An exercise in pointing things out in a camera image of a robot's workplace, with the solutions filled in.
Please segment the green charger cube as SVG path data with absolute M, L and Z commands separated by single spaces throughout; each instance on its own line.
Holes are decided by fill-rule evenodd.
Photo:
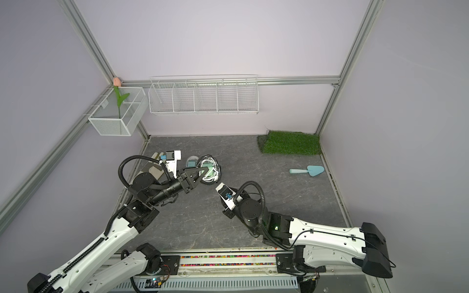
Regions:
M 205 176 L 210 176 L 214 171 L 214 166 L 211 163 L 204 163 L 202 167 L 207 169 Z

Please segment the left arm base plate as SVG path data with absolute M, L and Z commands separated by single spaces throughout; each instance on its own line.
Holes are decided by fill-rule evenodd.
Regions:
M 151 275 L 176 275 L 180 266 L 180 255 L 162 255 L 154 257 L 147 263 L 143 272 L 138 275 L 151 276 Z

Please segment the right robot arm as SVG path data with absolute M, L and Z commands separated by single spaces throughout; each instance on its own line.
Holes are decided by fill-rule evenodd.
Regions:
M 233 189 L 216 187 L 230 219 L 237 218 L 254 238 L 268 246 L 293 253 L 296 274 L 327 266 L 351 266 L 377 278 L 392 278 L 395 263 L 389 259 L 387 240 L 373 223 L 360 227 L 332 227 L 271 212 L 261 186 L 248 181 Z

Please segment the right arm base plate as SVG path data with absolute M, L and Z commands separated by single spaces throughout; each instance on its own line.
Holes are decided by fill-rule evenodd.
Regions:
M 302 256 L 294 253 L 277 253 L 276 266 L 278 273 L 286 273 L 290 275 L 307 275 L 309 273 L 325 273 L 326 267 L 311 267 L 306 265 Z

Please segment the clear round pouch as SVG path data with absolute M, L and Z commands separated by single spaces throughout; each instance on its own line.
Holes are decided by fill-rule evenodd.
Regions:
M 195 168 L 195 167 L 197 167 L 198 161 L 199 161 L 198 156 L 189 156 L 188 159 L 186 160 L 186 167 L 187 168 Z

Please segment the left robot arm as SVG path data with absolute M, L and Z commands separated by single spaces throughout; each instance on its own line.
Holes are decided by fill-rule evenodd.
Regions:
M 160 182 L 150 172 L 143 172 L 127 182 L 123 168 L 137 159 L 156 164 L 166 180 Z M 104 232 L 94 242 L 51 273 L 32 277 L 27 284 L 28 292 L 107 293 L 140 273 L 162 271 L 161 253 L 150 244 L 141 245 L 103 271 L 100 267 L 153 222 L 160 213 L 159 207 L 174 203 L 180 193 L 187 194 L 195 189 L 212 170 L 200 164 L 179 172 L 177 161 L 174 156 L 166 156 L 164 160 L 143 155 L 124 159 L 119 165 L 118 177 L 131 194 L 129 200 L 111 216 Z

